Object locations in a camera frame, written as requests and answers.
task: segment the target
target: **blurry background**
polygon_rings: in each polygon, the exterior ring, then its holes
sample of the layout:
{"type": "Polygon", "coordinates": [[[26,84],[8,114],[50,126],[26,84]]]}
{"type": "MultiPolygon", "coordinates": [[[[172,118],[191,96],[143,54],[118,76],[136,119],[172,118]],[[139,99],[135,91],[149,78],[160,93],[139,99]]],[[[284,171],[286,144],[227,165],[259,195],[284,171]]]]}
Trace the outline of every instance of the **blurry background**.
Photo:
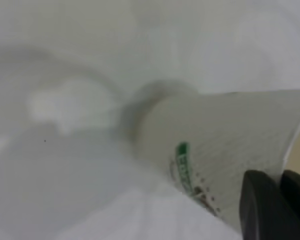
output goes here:
{"type": "Polygon", "coordinates": [[[133,161],[156,80],[300,88],[300,0],[0,0],[0,240],[238,240],[133,161]]]}

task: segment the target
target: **paper cup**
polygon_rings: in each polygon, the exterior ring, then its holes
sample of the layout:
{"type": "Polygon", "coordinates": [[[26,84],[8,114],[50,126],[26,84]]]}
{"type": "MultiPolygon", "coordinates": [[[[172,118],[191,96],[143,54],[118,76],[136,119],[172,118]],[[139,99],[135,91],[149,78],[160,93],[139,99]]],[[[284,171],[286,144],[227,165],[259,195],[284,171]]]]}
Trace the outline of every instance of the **paper cup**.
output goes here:
{"type": "Polygon", "coordinates": [[[300,172],[300,90],[176,94],[144,113],[138,159],[237,231],[246,170],[300,172]]]}

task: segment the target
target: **white surface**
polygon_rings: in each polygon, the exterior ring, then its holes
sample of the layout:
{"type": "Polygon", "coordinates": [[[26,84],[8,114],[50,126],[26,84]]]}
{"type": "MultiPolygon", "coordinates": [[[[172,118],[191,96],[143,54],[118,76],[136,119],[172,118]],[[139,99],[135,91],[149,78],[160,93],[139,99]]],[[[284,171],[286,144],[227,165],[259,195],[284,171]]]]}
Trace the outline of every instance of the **white surface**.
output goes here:
{"type": "Polygon", "coordinates": [[[300,0],[0,0],[2,44],[0,240],[240,239],[136,169],[112,121],[155,79],[300,88],[300,0]]]}

